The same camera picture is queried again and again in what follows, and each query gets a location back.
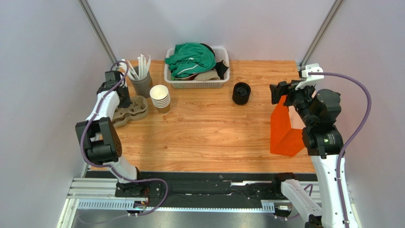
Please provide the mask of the orange paper bag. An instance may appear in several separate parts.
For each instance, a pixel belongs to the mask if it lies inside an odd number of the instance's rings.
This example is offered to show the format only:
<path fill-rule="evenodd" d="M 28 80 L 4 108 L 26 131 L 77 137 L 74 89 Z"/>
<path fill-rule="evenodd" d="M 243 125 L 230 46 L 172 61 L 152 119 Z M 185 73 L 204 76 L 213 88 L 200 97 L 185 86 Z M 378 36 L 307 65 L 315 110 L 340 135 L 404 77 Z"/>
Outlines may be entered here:
<path fill-rule="evenodd" d="M 305 127 L 293 106 L 284 106 L 282 96 L 270 117 L 270 153 L 294 157 L 305 149 L 302 129 Z"/>

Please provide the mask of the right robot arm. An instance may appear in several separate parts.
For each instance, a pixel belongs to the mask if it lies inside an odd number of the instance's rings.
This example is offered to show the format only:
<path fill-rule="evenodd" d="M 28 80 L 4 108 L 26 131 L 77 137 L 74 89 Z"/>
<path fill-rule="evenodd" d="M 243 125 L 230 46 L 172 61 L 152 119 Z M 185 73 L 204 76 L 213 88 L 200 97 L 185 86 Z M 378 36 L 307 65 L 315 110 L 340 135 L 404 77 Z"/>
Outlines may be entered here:
<path fill-rule="evenodd" d="M 287 198 L 305 221 L 307 228 L 357 228 L 344 177 L 344 159 L 339 153 L 344 141 L 335 126 L 341 112 L 340 94 L 313 85 L 298 87 L 299 82 L 282 81 L 270 85 L 271 102 L 293 106 L 305 127 L 302 140 L 315 167 L 321 204 L 304 190 L 293 173 L 279 173 L 273 179 L 273 194 Z"/>

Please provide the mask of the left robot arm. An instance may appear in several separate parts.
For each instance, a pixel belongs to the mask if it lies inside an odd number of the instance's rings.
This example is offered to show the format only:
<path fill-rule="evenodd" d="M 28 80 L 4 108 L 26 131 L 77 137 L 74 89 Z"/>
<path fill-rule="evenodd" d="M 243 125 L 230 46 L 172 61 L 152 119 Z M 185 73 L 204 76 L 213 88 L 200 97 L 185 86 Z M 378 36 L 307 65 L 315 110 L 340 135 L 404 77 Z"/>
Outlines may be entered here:
<path fill-rule="evenodd" d="M 88 164 L 106 168 L 117 178 L 119 192 L 144 197 L 147 187 L 139 182 L 141 172 L 122 156 L 122 144 L 114 127 L 114 121 L 123 125 L 131 119 L 134 104 L 123 73 L 111 70 L 105 77 L 92 113 L 75 126 L 80 150 Z"/>

